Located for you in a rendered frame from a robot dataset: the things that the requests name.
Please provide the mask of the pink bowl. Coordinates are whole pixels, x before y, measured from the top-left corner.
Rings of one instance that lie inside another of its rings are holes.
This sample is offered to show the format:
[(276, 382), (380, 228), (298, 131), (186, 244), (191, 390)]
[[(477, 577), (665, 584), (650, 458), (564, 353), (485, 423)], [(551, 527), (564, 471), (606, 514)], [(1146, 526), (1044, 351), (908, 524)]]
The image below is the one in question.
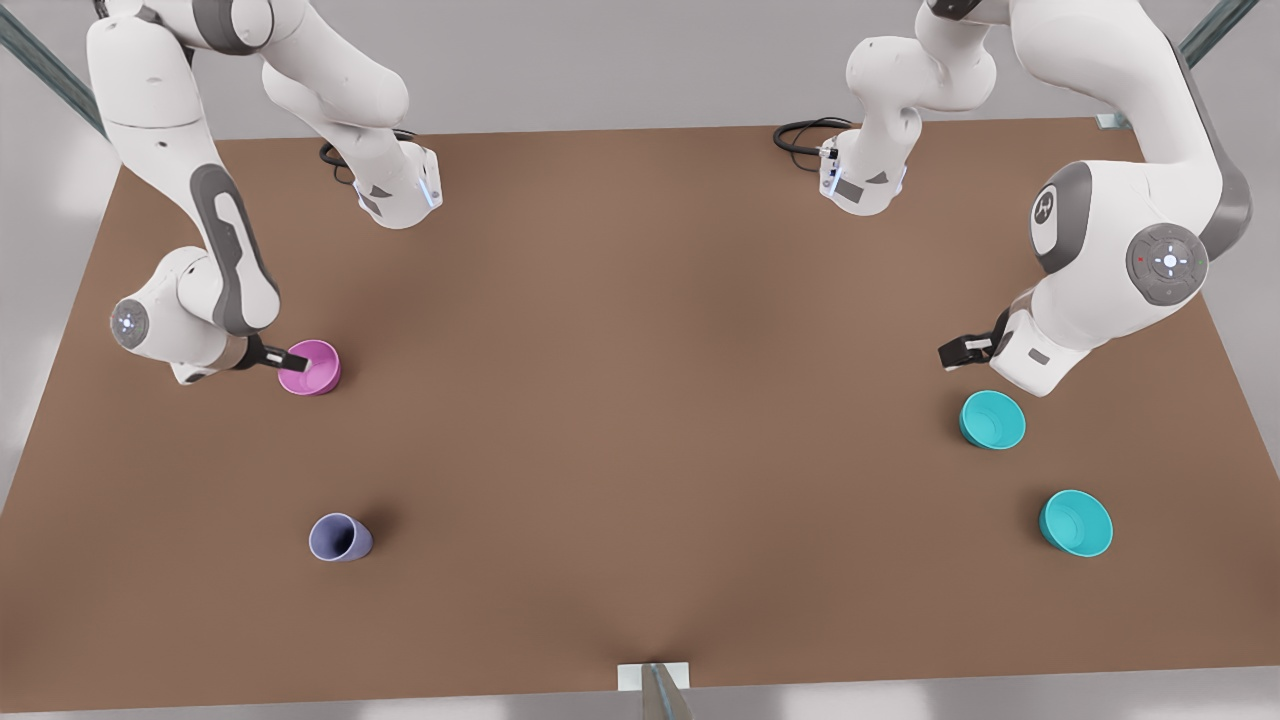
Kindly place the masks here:
[(340, 382), (342, 365), (337, 348), (323, 340), (306, 340), (289, 348), (291, 356), (308, 361), (302, 372), (278, 369), (279, 384), (292, 395), (319, 396), (333, 391)]

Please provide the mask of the teal blue bowl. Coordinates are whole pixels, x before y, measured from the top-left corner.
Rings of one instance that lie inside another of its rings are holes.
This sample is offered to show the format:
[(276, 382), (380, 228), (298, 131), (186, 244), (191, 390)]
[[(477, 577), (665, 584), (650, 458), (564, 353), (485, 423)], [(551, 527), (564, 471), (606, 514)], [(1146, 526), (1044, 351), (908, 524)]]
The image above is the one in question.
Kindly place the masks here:
[(959, 427), (970, 445), (1007, 450), (1024, 438), (1027, 419), (1020, 406), (1005, 393), (982, 389), (970, 395), (963, 404)]
[(1108, 510), (1092, 495), (1061, 489), (1039, 510), (1039, 532), (1055, 548), (1092, 559), (1106, 552), (1114, 541)]

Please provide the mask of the silver frame post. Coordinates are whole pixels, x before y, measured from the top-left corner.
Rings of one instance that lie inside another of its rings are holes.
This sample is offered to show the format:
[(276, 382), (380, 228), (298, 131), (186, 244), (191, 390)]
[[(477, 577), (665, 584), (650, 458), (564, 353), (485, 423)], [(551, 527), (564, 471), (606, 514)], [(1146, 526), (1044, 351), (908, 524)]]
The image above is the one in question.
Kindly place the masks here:
[(691, 687), (689, 662), (621, 664), (617, 689), (639, 691), (641, 720), (695, 720), (684, 692)]
[(1187, 67), (1201, 63), (1258, 4), (1260, 0), (1216, 0), (1179, 44)]
[(90, 86), (4, 6), (0, 6), (0, 46), (4, 46), (20, 64), (106, 138), (102, 118)]

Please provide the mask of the lavender cup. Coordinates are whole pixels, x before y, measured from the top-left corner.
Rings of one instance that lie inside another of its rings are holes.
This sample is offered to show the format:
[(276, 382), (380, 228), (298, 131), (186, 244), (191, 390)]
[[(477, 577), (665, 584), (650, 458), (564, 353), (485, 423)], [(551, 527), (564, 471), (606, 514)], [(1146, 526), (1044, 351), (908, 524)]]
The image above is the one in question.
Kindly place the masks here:
[(372, 550), (374, 539), (361, 521), (344, 512), (319, 518), (308, 533), (311, 555), (324, 562), (351, 562)]

